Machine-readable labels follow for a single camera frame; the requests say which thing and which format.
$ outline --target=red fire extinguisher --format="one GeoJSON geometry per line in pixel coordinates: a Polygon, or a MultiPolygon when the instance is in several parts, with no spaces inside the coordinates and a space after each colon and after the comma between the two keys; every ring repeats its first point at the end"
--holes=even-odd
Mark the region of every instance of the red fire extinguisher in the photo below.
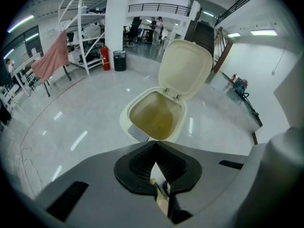
{"type": "Polygon", "coordinates": [[[108,54],[109,49],[107,47],[101,48],[100,52],[103,57],[103,62],[104,62],[104,71],[110,70],[110,62],[109,62],[109,54],[108,54]]]}
{"type": "Polygon", "coordinates": [[[232,76],[232,78],[229,80],[231,83],[234,83],[234,80],[236,79],[236,77],[237,77],[237,74],[234,74],[233,76],[232,76]]]}

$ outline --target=trash can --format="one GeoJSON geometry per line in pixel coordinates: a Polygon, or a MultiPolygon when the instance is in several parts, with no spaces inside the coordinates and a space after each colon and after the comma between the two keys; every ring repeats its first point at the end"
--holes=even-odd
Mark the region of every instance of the trash can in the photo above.
{"type": "Polygon", "coordinates": [[[125,71],[126,61],[125,61],[125,51],[114,51],[114,68],[115,71],[125,71]]]}

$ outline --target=pink cloth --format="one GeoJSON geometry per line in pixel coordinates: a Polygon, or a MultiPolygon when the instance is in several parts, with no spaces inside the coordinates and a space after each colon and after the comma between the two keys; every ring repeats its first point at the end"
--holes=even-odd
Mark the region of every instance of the pink cloth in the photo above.
{"type": "Polygon", "coordinates": [[[60,67],[68,62],[67,32],[62,31],[46,54],[32,64],[32,70],[36,76],[45,82],[60,67]]]}

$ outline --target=office chair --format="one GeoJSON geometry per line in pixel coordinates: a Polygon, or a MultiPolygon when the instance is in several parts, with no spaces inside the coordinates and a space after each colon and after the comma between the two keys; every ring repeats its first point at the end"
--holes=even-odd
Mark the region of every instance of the office chair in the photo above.
{"type": "Polygon", "coordinates": [[[139,28],[141,23],[142,23],[141,19],[134,18],[134,20],[132,22],[130,32],[127,33],[127,36],[129,38],[129,42],[132,42],[139,35],[138,28],[139,28]]]}

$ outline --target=desk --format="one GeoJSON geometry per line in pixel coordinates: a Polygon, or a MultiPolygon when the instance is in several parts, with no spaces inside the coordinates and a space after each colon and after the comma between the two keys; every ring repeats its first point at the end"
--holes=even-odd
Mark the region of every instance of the desk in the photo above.
{"type": "Polygon", "coordinates": [[[153,33],[154,33],[154,30],[153,29],[150,29],[150,28],[144,28],[142,30],[142,42],[144,43],[152,43],[152,40],[153,40],[153,33]]]}
{"type": "Polygon", "coordinates": [[[17,81],[19,82],[22,90],[24,91],[24,93],[29,97],[29,93],[26,90],[26,88],[24,87],[20,77],[22,77],[22,75],[20,74],[21,70],[26,67],[28,64],[32,63],[35,61],[36,58],[39,58],[40,54],[37,53],[34,56],[30,57],[28,60],[26,60],[24,63],[22,63],[12,74],[12,77],[15,77],[17,79],[17,81]]]}

